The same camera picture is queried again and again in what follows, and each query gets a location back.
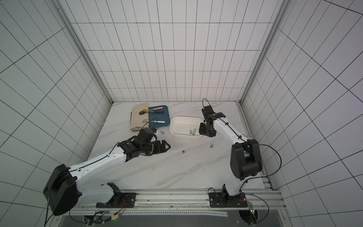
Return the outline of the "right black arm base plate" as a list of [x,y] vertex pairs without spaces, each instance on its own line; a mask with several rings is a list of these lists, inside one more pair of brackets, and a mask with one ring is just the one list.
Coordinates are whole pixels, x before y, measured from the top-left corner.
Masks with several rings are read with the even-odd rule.
[[244,193],[230,196],[225,193],[208,193],[211,208],[247,208],[248,202]]

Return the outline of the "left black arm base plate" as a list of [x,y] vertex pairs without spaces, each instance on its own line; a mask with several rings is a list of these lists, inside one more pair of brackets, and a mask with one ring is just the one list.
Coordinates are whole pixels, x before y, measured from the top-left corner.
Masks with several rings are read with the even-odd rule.
[[113,197],[106,203],[97,203],[97,208],[133,208],[136,201],[136,193],[116,193]]

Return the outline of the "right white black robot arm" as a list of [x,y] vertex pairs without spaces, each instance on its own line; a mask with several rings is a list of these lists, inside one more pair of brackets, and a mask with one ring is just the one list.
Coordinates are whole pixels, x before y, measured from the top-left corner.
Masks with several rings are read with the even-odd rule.
[[205,118],[199,126],[199,134],[215,137],[219,133],[231,145],[230,167],[233,177],[222,187],[222,194],[235,198],[241,194],[244,185],[263,170],[260,145],[239,133],[222,115]]

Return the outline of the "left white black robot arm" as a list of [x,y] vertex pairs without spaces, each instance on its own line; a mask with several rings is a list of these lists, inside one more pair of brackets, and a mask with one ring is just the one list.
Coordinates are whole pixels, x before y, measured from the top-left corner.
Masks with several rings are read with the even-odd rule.
[[132,208],[135,193],[122,193],[112,182],[91,188],[87,184],[112,167],[139,156],[166,153],[170,148],[171,145],[165,140],[157,139],[154,130],[144,128],[138,135],[116,143],[110,151],[93,159],[70,167],[61,164],[53,170],[44,187],[47,204],[55,216],[88,204],[95,204],[98,208]]

